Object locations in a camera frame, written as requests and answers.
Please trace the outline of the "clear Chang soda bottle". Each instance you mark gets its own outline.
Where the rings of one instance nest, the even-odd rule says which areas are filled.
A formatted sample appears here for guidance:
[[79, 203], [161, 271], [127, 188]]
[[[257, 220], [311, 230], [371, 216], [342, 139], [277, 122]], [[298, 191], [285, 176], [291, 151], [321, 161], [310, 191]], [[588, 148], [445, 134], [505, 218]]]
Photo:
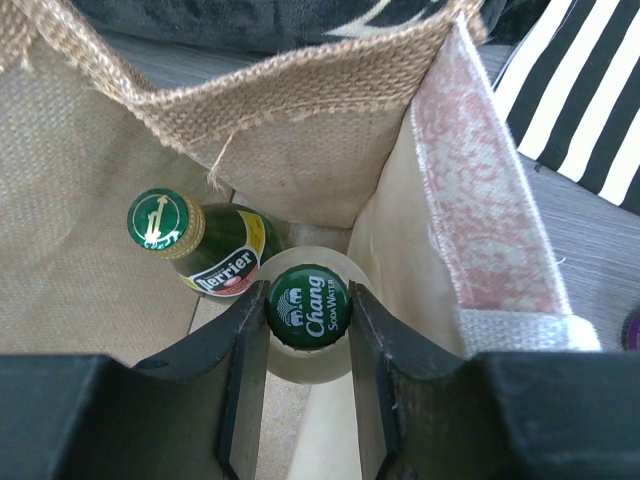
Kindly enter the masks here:
[[265, 262], [255, 279], [270, 283], [265, 300], [270, 373], [293, 383], [321, 384], [350, 372], [349, 284], [371, 285], [353, 260], [326, 247], [298, 246]]

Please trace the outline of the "green Perrier glass bottle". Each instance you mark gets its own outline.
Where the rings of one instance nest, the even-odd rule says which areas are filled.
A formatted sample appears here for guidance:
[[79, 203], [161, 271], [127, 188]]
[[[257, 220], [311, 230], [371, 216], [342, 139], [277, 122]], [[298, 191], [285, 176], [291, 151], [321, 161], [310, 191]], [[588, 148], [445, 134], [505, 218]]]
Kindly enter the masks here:
[[234, 203], [200, 205], [168, 188], [139, 195], [127, 228], [137, 245], [169, 261], [188, 287], [210, 297], [244, 293], [262, 264], [285, 249], [261, 213]]

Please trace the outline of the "purple Fanta can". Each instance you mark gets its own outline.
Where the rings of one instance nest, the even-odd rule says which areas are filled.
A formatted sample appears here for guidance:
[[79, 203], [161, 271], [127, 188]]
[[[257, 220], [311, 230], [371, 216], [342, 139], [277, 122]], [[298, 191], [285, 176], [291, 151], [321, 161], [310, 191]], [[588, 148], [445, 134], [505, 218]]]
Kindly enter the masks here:
[[640, 349], [640, 308], [631, 311], [621, 329], [621, 346], [626, 351]]

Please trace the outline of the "tan canvas tote bag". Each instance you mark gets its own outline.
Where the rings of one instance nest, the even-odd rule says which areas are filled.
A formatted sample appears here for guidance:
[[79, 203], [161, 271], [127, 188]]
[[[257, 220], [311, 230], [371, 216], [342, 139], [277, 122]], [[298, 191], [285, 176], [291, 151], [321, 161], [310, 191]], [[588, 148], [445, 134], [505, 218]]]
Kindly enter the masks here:
[[270, 213], [354, 231], [379, 281], [443, 282], [469, 352], [596, 351], [575, 316], [473, 42], [475, 1], [396, 33], [152, 87], [67, 1], [1, 5], [1, 359], [130, 364], [195, 298], [125, 240], [130, 196], [225, 180]]

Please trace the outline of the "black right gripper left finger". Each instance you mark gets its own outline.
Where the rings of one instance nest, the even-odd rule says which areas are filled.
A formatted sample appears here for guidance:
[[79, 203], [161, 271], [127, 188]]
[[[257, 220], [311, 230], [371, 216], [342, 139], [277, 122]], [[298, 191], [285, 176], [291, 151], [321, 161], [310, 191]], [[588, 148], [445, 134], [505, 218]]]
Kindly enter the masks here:
[[251, 479], [269, 330], [267, 282], [128, 367], [102, 354], [1, 359], [5, 479]]

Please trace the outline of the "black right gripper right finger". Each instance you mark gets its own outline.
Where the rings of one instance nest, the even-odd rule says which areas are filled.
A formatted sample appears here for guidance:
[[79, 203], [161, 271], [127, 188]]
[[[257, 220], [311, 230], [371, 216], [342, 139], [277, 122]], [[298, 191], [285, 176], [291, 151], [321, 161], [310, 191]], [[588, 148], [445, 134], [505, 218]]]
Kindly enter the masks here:
[[635, 479], [635, 353], [462, 359], [351, 283], [349, 342], [366, 479]]

